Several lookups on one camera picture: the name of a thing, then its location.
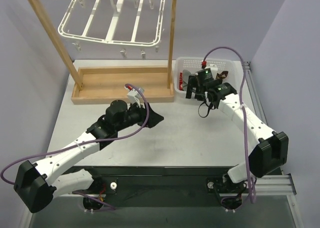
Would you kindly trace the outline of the grey striped sock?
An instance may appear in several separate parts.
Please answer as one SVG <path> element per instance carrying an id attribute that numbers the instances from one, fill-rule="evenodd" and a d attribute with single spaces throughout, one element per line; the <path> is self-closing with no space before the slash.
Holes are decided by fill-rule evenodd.
<path id="1" fill-rule="evenodd" d="M 182 71 L 182 85 L 187 86 L 189 82 L 189 77 L 193 76 L 193 74 L 189 70 Z"/>

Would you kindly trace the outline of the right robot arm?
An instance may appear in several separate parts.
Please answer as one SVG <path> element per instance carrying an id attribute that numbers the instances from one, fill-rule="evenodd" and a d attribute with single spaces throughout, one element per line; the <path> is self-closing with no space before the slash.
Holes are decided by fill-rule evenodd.
<path id="1" fill-rule="evenodd" d="M 210 68 L 194 74 L 184 70 L 181 76 L 187 99 L 201 101 L 208 110 L 220 110 L 244 135 L 244 161 L 229 169 L 222 178 L 224 190 L 232 192 L 240 182 L 251 177 L 261 178 L 286 164 L 288 136 L 274 131 L 261 121 L 230 83 L 214 78 Z"/>

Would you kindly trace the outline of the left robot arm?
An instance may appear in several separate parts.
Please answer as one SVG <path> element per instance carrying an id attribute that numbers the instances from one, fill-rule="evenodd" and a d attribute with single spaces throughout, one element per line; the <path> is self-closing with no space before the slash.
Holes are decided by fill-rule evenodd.
<path id="1" fill-rule="evenodd" d="M 102 186 L 99 178 L 85 170 L 68 175 L 65 172 L 87 156 L 120 140 L 120 131 L 134 125 L 153 128 L 163 120 L 150 104 L 112 101 L 105 114 L 67 147 L 34 163 L 29 160 L 21 163 L 13 188 L 31 213 L 41 211 L 56 196 L 70 192 L 71 187 L 97 193 Z"/>

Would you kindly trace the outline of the red patterned sock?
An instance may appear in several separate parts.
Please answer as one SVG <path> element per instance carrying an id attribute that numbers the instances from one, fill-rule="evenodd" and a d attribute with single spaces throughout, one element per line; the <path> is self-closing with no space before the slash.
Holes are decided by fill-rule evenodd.
<path id="1" fill-rule="evenodd" d="M 180 91 L 184 90 L 184 88 L 183 88 L 183 73 L 182 72 L 179 72 L 179 75 L 178 75 L 178 89 Z"/>

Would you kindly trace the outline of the brown argyle sock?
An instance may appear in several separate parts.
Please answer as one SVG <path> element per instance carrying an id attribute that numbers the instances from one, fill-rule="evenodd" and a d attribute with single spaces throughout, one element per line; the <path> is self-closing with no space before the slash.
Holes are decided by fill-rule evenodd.
<path id="1" fill-rule="evenodd" d="M 228 74 L 229 74 L 228 71 L 222 71 L 221 73 L 217 73 L 216 79 L 223 80 L 223 79 L 227 78 Z"/>

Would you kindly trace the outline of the white plastic clip hanger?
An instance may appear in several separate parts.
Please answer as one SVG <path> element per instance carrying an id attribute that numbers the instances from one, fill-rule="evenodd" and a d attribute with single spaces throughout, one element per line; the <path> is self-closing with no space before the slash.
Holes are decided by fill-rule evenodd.
<path id="1" fill-rule="evenodd" d="M 80 41 L 90 42 L 90 43 L 99 43 L 103 45 L 116 45 L 121 46 L 122 50 L 120 51 L 121 55 L 126 58 L 126 47 L 138 47 L 141 50 L 141 58 L 146 58 L 146 48 L 155 48 L 155 51 L 159 51 L 160 43 L 162 41 L 162 32 L 163 32 L 163 19 L 164 19 L 164 10 L 166 0 L 148 0 L 149 9 L 155 9 L 155 2 L 158 1 L 158 15 L 157 21 L 155 25 L 155 35 L 152 41 L 138 41 L 138 29 L 141 26 L 140 20 L 142 17 L 142 11 L 144 8 L 145 0 L 132 0 L 135 15 L 133 16 L 134 24 L 132 27 L 131 37 L 128 41 L 116 39 L 116 30 L 119 27 L 120 17 L 122 16 L 123 6 L 126 0 L 109 0 L 110 5 L 112 7 L 112 17 L 110 18 L 110 23 L 105 25 L 103 31 L 106 31 L 105 36 L 98 38 L 94 37 L 90 34 L 90 30 L 93 26 L 94 20 L 98 18 L 98 10 L 100 9 L 100 5 L 102 4 L 102 0 L 95 0 L 91 13 L 88 18 L 85 19 L 85 26 L 79 34 L 70 33 L 70 30 L 67 28 L 67 25 L 72 17 L 72 12 L 74 11 L 76 5 L 80 5 L 82 8 L 85 7 L 84 0 L 71 0 L 58 28 L 58 34 L 65 39 L 70 39 L 74 41 L 74 45 L 77 50 L 81 50 L 81 46 L 79 44 Z"/>

